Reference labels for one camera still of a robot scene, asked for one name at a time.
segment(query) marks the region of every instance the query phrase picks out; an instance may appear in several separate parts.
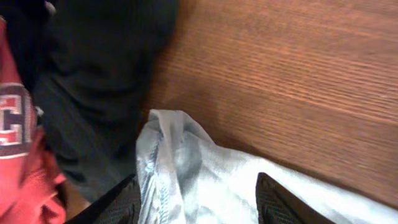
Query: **red cloth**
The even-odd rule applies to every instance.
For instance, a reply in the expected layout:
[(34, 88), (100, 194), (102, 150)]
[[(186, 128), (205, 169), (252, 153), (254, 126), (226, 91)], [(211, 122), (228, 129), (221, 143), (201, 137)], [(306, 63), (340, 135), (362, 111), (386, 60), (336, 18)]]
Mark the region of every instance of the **red cloth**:
[(0, 223), (63, 223), (55, 186), (65, 180), (45, 150), (42, 128), (21, 84), (0, 19)]

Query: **white fabric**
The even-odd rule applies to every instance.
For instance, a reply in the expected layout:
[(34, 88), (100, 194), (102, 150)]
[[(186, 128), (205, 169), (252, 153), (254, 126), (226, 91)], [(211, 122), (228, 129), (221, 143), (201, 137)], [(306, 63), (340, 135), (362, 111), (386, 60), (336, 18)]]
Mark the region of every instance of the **white fabric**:
[(136, 150), (139, 223), (258, 223), (259, 172), (335, 223), (398, 223), (397, 210), (266, 159), (217, 146), (182, 111), (152, 110)]

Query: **black fabric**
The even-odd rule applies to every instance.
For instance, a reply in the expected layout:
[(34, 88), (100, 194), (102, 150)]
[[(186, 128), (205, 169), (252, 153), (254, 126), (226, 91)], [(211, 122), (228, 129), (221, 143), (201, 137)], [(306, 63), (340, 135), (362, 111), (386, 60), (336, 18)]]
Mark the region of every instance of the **black fabric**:
[(136, 172), (140, 102), (177, 0), (59, 0), (33, 99), (59, 167), (93, 202)]
[(265, 173), (256, 184), (259, 224), (333, 223)]
[(140, 197), (136, 176), (130, 175), (66, 224), (138, 223)]
[(50, 13), (44, 0), (2, 0), (0, 15), (7, 22), (7, 39), (22, 83), (32, 91), (38, 78), (44, 27)]

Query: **white garment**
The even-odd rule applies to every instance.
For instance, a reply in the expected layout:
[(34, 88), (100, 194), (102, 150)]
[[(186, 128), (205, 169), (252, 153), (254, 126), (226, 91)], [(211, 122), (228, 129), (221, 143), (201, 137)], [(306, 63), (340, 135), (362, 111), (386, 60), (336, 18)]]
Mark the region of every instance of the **white garment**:
[(151, 110), (136, 150), (139, 223), (258, 223), (259, 172), (335, 223), (398, 223), (398, 211), (366, 197), (217, 146), (182, 111)]

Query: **wood grain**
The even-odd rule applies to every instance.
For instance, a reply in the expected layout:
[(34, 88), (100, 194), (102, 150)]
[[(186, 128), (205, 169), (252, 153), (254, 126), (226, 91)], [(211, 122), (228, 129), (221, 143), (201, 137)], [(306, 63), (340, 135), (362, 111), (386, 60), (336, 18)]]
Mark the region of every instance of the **wood grain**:
[(147, 109), (398, 208), (397, 1), (188, 5)]

